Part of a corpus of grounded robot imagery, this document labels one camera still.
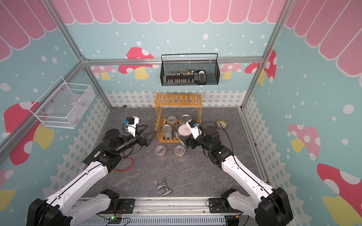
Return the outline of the large white-lid seed jar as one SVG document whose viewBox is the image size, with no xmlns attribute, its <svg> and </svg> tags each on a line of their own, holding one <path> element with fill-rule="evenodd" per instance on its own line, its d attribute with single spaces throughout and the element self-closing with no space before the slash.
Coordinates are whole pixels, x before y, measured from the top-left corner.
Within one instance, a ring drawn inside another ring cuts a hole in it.
<svg viewBox="0 0 362 226">
<path fill-rule="evenodd" d="M 191 133 L 189 127 L 187 126 L 187 124 L 183 124 L 179 127 L 178 134 L 179 134 L 179 140 L 180 140 L 181 144 L 184 147 L 187 147 L 186 140 L 188 139 L 189 136 L 192 136 L 192 133 Z"/>
</svg>

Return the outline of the clear tub orange contents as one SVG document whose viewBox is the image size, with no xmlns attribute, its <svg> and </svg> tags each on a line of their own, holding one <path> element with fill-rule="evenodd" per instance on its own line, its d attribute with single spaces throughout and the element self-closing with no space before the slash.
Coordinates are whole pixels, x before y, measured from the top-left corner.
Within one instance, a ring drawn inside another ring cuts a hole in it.
<svg viewBox="0 0 362 226">
<path fill-rule="evenodd" d="M 179 158 L 184 157 L 184 155 L 185 155 L 185 147 L 182 146 L 182 145 L 176 146 L 175 149 L 174 149 L 174 153 L 175 153 L 176 156 L 179 157 Z"/>
</svg>

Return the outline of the clear tub red contents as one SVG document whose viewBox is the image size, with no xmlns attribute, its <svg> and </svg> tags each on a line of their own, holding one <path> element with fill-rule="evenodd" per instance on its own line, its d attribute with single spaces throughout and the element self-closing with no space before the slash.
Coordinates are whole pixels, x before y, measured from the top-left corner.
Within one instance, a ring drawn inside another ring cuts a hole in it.
<svg viewBox="0 0 362 226">
<path fill-rule="evenodd" d="M 158 157 L 164 157 L 166 155 L 166 147 L 163 145 L 158 145 L 155 148 L 155 153 Z"/>
</svg>

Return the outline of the wooden two-tier shelf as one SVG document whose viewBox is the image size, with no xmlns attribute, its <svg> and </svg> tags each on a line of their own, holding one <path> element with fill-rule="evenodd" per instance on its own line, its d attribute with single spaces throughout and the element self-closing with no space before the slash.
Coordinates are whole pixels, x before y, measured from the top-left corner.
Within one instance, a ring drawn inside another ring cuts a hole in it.
<svg viewBox="0 0 362 226">
<path fill-rule="evenodd" d="M 179 140 L 173 135 L 165 137 L 163 135 L 162 127 L 168 124 L 168 118 L 175 116 L 177 122 L 170 123 L 172 126 L 182 123 L 183 115 L 190 115 L 198 123 L 201 123 L 202 114 L 202 95 L 201 94 L 156 94 L 155 108 L 156 108 L 156 131 L 159 143 L 178 143 Z"/>
</svg>

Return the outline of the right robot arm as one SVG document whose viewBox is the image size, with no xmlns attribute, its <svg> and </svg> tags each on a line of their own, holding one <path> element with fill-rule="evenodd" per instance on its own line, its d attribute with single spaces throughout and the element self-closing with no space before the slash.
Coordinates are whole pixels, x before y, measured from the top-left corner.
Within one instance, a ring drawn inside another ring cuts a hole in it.
<svg viewBox="0 0 362 226">
<path fill-rule="evenodd" d="M 234 209 L 254 218 L 259 226 L 286 226 L 293 221 L 287 193 L 262 181 L 224 146 L 215 126 L 203 128 L 196 122 L 188 122 L 179 128 L 180 140 L 186 148 L 201 147 L 206 157 L 221 170 L 234 178 L 248 193 L 242 195 L 236 189 L 222 194 L 224 208 Z"/>
</svg>

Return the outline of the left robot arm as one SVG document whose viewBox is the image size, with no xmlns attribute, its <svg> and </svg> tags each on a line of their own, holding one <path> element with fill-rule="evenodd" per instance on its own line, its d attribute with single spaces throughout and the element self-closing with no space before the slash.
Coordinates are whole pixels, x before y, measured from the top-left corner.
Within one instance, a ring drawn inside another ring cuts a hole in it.
<svg viewBox="0 0 362 226">
<path fill-rule="evenodd" d="M 147 125 L 128 126 L 128 135 L 121 135 L 118 129 L 105 133 L 102 143 L 87 157 L 87 168 L 66 186 L 48 198 L 33 201 L 28 209 L 28 226 L 77 226 L 90 217 L 103 212 L 116 212 L 119 194 L 106 189 L 84 204 L 75 203 L 99 180 L 112 172 L 125 158 L 124 152 L 135 145 L 149 146 L 157 132 L 145 132 Z"/>
</svg>

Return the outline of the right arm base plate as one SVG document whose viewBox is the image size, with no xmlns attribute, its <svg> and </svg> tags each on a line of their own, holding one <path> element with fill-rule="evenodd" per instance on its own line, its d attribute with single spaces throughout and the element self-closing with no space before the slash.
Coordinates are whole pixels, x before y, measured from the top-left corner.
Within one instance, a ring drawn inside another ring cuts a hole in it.
<svg viewBox="0 0 362 226">
<path fill-rule="evenodd" d="M 224 198 L 209 198 L 206 201 L 206 206 L 210 213 L 236 213 L 229 203 Z"/>
</svg>

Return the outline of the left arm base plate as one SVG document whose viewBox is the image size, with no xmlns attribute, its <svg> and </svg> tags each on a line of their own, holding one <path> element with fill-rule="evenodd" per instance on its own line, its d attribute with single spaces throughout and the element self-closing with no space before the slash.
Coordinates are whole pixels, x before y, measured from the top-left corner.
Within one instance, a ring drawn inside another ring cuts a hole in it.
<svg viewBox="0 0 362 226">
<path fill-rule="evenodd" d="M 135 199 L 119 199 L 111 201 L 110 206 L 99 214 L 132 214 L 135 206 Z"/>
</svg>

